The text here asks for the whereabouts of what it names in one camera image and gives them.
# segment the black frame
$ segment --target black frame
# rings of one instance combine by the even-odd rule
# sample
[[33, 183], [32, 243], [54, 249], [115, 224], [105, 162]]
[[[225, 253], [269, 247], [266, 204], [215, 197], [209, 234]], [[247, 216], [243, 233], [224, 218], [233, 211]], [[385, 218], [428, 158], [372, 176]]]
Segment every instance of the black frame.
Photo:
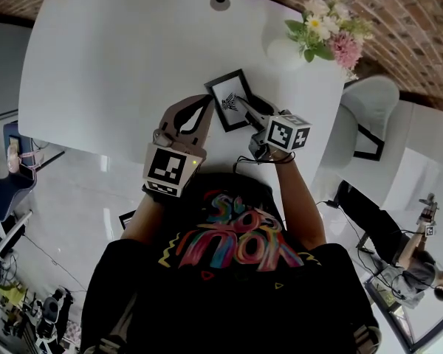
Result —
[[369, 295], [371, 295], [371, 298], [377, 304], [377, 307], [379, 307], [379, 309], [381, 310], [383, 316], [391, 326], [391, 329], [394, 331], [394, 334], [396, 335], [406, 353], [415, 353], [418, 349], [424, 347], [428, 342], [430, 342], [437, 335], [440, 334], [440, 332], [443, 330], [443, 319], [438, 324], [436, 324], [435, 327], [430, 330], [430, 332], [421, 337], [420, 340], [418, 340], [416, 343], [413, 343], [408, 338], [407, 334], [405, 334], [399, 322], [391, 315], [391, 312], [397, 309], [398, 303], [394, 303], [392, 304], [392, 306], [388, 307], [385, 304], [384, 299], [380, 296], [379, 292], [372, 284], [372, 279], [373, 278], [371, 278], [365, 284], [365, 289], [368, 291]]
[[133, 218], [134, 213], [136, 210], [127, 212], [126, 214], [120, 215], [118, 218], [120, 219], [121, 226], [123, 227], [123, 230], [126, 229], [125, 221], [128, 219], [131, 221], [131, 218]]
[[381, 159], [382, 150], [384, 149], [384, 142], [379, 139], [377, 136], [373, 135], [370, 131], [366, 130], [362, 125], [357, 126], [357, 130], [364, 136], [366, 136], [369, 140], [371, 140], [374, 144], [377, 145], [376, 153], [369, 152], [361, 152], [356, 150], [354, 152], [354, 157], [358, 157], [360, 159], [372, 160], [378, 162]]
[[215, 104], [216, 113], [218, 114], [218, 116], [220, 118], [221, 124], [223, 125], [223, 129], [225, 132], [230, 132], [230, 131], [237, 130], [239, 128], [243, 128], [245, 126], [250, 125], [246, 120], [243, 122], [238, 122], [235, 125], [228, 125], [228, 122], [227, 122], [226, 118], [224, 117], [223, 110], [220, 107], [221, 104], [220, 104], [218, 98], [216, 98], [215, 93], [213, 92], [213, 87], [215, 85], [223, 83], [224, 81], [227, 81], [229, 79], [234, 79], [235, 77], [238, 77], [239, 80], [241, 81], [241, 85], [243, 86], [243, 89], [246, 92], [246, 98], [248, 101], [250, 101], [253, 98], [253, 93], [251, 92], [250, 86], [248, 85], [248, 82], [246, 80], [246, 77], [244, 76], [242, 69], [238, 69], [237, 71], [231, 72], [229, 74], [226, 74], [225, 76], [221, 76], [215, 80], [205, 83], [205, 88], [207, 88], [208, 93], [216, 101], [216, 104]]

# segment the desk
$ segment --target desk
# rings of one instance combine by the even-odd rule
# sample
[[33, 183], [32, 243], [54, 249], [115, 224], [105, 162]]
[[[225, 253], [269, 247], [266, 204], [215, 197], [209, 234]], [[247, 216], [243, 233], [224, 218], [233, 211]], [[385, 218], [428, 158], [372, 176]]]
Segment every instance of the desk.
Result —
[[[288, 72], [266, 56], [294, 10], [269, 0], [44, 0], [31, 34], [19, 99], [20, 133], [46, 142], [143, 163], [165, 109], [204, 83], [243, 69], [253, 93], [313, 124], [298, 163], [312, 182], [340, 102], [345, 74], [315, 58]], [[249, 155], [251, 127], [225, 133], [212, 119], [206, 169], [230, 170]], [[274, 188], [273, 166], [242, 173]]]

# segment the white cube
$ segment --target white cube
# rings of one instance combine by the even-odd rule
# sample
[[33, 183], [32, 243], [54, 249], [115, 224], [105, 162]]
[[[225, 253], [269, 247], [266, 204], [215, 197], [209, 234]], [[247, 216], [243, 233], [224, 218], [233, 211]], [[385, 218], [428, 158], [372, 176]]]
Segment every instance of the white cube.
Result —
[[305, 147], [311, 124], [294, 114], [269, 118], [265, 142], [290, 152]]
[[149, 143], [142, 172], [145, 186], [162, 194], [180, 197], [202, 161], [202, 157]]

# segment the gray chair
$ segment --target gray chair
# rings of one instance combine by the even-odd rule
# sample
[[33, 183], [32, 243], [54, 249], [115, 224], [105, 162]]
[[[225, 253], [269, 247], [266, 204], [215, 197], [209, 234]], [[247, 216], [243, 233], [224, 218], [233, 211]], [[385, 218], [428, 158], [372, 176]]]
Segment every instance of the gray chair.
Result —
[[399, 89], [385, 76], [368, 77], [344, 88], [320, 165], [341, 170], [353, 157], [379, 161], [389, 116], [398, 102]]

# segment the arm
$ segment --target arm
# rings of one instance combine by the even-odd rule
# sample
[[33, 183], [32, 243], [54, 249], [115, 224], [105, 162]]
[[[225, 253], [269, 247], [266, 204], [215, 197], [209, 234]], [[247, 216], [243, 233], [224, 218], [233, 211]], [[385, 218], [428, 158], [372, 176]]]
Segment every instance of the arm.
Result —
[[154, 202], [153, 198], [146, 194], [121, 238], [152, 244], [154, 235], [161, 226], [163, 213], [164, 206]]
[[275, 169], [281, 186], [282, 204], [289, 234], [307, 250], [326, 243], [320, 213], [296, 163], [276, 164]]
[[400, 254], [399, 260], [397, 262], [405, 270], [407, 270], [410, 267], [413, 251], [415, 251], [416, 246], [419, 245], [424, 232], [425, 232], [425, 226], [420, 224], [419, 228], [416, 230], [416, 233], [413, 234], [413, 236], [405, 246], [404, 250]]
[[420, 244], [419, 244], [419, 246], [418, 246], [418, 249], [420, 250], [420, 251], [424, 251], [425, 250], [425, 244], [427, 243], [427, 237], [426, 236], [422, 236], [421, 238], [420, 238]]

